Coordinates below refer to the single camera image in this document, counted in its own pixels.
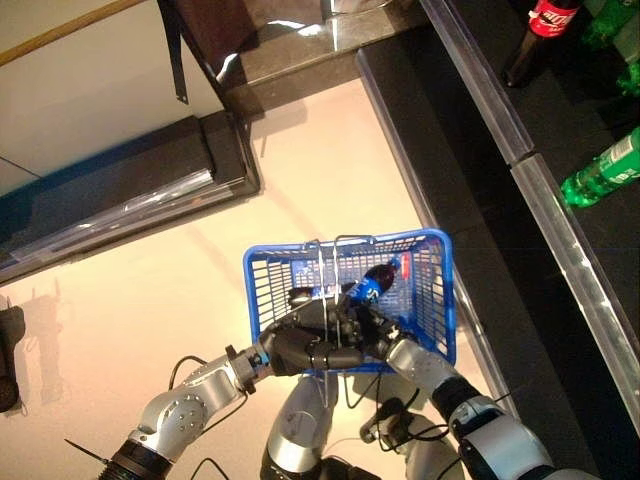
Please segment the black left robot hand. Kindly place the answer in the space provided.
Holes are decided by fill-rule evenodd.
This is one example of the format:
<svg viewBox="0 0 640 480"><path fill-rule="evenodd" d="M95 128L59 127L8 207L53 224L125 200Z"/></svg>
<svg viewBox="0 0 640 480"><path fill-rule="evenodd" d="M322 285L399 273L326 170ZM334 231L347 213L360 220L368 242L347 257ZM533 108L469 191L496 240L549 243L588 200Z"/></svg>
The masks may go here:
<svg viewBox="0 0 640 480"><path fill-rule="evenodd" d="M311 300L271 322L255 343L264 350L275 376L348 370L359 367L365 355L357 346L338 340L343 325L321 300Z"/></svg>

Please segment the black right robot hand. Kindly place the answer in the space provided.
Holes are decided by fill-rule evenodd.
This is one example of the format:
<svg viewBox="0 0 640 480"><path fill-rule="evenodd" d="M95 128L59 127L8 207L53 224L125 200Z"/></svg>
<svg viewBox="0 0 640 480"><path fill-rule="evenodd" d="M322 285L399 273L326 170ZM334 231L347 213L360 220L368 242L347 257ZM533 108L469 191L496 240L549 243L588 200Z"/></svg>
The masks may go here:
<svg viewBox="0 0 640 480"><path fill-rule="evenodd" d="M385 361L401 340L416 339L398 320L377 307L359 306L355 313L360 325L362 351L370 357Z"/></svg>

